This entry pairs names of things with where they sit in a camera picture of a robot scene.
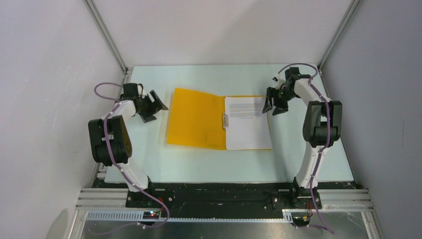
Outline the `left aluminium corner post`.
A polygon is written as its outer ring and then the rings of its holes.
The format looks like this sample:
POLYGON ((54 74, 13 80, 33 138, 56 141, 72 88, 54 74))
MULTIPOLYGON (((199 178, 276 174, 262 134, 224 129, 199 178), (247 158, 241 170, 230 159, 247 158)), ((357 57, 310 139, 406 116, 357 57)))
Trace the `left aluminium corner post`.
POLYGON ((104 22, 100 11, 98 10, 95 2, 93 0, 83 0, 89 14, 91 15, 95 25, 97 26, 97 29, 99 30, 101 36, 103 37, 105 44, 109 48, 113 58, 117 62, 120 70, 122 73, 126 74, 128 71, 128 67, 124 62, 124 59, 122 55, 120 54, 118 47, 113 40, 113 37, 110 33, 110 31, 107 28, 106 23, 104 22))

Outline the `left controller board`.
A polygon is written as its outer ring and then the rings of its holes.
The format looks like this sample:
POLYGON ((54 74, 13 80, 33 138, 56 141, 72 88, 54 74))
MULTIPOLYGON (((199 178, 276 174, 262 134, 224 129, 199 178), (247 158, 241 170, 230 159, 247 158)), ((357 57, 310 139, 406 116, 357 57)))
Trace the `left controller board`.
POLYGON ((142 218, 144 220, 157 220, 160 218, 160 212, 159 211, 144 211, 142 218))

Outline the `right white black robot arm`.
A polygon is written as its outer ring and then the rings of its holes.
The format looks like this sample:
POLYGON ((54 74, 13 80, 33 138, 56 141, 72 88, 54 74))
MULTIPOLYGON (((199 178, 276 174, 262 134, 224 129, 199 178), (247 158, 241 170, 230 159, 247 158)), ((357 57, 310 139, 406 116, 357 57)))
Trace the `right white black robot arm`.
POLYGON ((324 96, 313 83, 318 75, 302 74, 300 63, 283 67, 282 80, 276 75, 273 80, 278 83, 266 90, 262 113, 272 112, 273 116, 286 113, 288 102, 294 98, 301 99, 307 107, 303 124, 303 138, 306 150, 299 172, 290 184, 289 192, 281 192, 273 197, 275 209, 285 206, 293 209, 318 208, 317 177, 330 147, 340 139, 342 125, 342 103, 324 96))

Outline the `orange file folder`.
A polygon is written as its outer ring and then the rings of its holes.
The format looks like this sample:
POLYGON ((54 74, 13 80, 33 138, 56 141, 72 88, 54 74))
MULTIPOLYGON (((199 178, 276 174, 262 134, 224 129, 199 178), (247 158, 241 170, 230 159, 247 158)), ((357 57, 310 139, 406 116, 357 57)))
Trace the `orange file folder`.
POLYGON ((167 143, 227 150, 225 130, 222 125, 226 97, 176 88, 169 113, 167 143))

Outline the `controller board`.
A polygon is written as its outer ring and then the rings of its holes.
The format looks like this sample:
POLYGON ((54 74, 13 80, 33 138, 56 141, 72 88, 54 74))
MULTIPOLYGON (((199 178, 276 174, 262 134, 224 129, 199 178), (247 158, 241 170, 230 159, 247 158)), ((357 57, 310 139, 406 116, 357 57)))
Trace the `controller board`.
POLYGON ((144 220, 157 220, 160 218, 160 212, 159 211, 144 211, 142 218, 144 220))
POLYGON ((303 217, 296 217, 293 216, 292 218, 292 225, 296 228, 307 228, 310 224, 311 217, 303 216, 303 217))

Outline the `right aluminium corner post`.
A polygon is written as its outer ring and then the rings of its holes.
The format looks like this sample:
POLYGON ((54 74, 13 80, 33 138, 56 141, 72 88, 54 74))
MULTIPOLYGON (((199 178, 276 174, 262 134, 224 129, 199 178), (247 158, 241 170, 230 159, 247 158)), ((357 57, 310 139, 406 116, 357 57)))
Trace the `right aluminium corner post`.
POLYGON ((319 61, 318 69, 320 71, 324 69, 325 65, 327 64, 330 57, 334 53, 337 45, 339 44, 341 38, 346 33, 349 25, 352 23, 353 18, 357 14, 362 3, 363 3, 362 0, 352 0, 351 3, 349 4, 344 16, 342 17, 340 21, 340 24, 338 25, 331 41, 328 44, 328 47, 326 48, 325 52, 322 55, 321 60, 319 61))

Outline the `right controller board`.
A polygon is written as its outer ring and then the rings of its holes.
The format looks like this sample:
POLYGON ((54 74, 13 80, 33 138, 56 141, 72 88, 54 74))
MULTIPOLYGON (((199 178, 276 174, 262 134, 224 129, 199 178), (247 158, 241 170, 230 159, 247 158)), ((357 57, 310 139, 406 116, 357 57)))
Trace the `right controller board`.
POLYGON ((307 228, 310 224, 311 217, 303 216, 303 217, 296 217, 293 216, 292 218, 292 225, 296 228, 307 228))

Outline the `metal folder clip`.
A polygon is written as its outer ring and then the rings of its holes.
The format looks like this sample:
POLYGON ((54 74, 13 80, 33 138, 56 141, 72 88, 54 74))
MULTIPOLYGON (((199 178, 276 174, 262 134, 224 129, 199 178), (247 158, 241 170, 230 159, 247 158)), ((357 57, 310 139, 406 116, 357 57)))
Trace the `metal folder clip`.
POLYGON ((223 125, 223 129, 226 130, 228 128, 228 115, 226 113, 222 114, 222 125, 223 125))

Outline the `aluminium frame rail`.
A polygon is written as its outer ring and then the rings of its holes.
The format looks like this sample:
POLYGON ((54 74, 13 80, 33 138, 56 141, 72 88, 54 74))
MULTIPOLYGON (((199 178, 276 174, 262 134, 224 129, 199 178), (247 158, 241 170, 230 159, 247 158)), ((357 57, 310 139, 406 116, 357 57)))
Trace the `aluminium frame rail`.
POLYGON ((303 209, 277 209, 269 203, 248 206, 225 203, 177 204, 173 210, 146 206, 129 208, 128 190, 81 190, 68 239, 382 239, 384 233, 367 189, 322 189, 322 208, 307 227, 293 219, 303 209))

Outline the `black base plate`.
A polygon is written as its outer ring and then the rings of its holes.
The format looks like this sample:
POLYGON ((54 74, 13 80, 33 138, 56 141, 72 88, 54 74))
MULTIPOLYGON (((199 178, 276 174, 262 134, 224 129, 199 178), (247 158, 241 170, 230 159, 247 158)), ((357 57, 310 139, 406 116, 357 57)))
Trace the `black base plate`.
POLYGON ((196 219, 281 219, 281 206, 273 207, 273 197, 289 192, 284 183, 150 183, 149 198, 129 192, 127 208, 159 209, 162 218, 196 219))

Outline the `aluminium corner post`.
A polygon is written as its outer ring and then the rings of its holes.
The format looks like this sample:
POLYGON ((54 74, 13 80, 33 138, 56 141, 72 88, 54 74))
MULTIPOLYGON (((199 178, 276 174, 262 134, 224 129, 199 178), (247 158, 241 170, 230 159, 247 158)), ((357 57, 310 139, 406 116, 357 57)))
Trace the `aluminium corner post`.
POLYGON ((113 37, 110 33, 110 31, 107 28, 106 23, 104 22, 100 11, 98 10, 95 2, 93 0, 83 0, 89 14, 91 15, 95 25, 97 26, 97 29, 99 30, 101 36, 103 37, 105 44, 109 48, 113 58, 117 62, 120 70, 122 73, 126 74, 128 71, 128 67, 124 62, 124 59, 122 55, 120 54, 118 47, 113 40, 113 37))
POLYGON ((353 18, 357 14, 362 3, 363 3, 362 0, 352 0, 351 3, 349 4, 344 16, 342 17, 340 21, 340 24, 338 25, 331 41, 328 44, 328 47, 326 48, 325 52, 322 55, 321 60, 319 61, 318 69, 320 71, 324 69, 325 65, 327 64, 330 57, 334 53, 337 45, 339 44, 341 38, 346 33, 349 25, 352 23, 353 18))

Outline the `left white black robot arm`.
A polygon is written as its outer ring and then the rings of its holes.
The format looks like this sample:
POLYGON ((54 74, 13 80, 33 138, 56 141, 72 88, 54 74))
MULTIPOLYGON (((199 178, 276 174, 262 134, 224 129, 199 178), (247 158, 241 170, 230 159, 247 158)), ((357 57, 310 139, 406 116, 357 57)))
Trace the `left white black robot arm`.
POLYGON ((133 146, 126 122, 140 116, 144 123, 156 120, 155 114, 166 111, 154 90, 145 91, 141 83, 126 83, 123 93, 113 98, 113 107, 99 119, 88 122, 91 152, 95 162, 116 168, 131 192, 139 192, 138 201, 152 207, 157 201, 155 191, 149 189, 150 178, 132 161, 133 146))

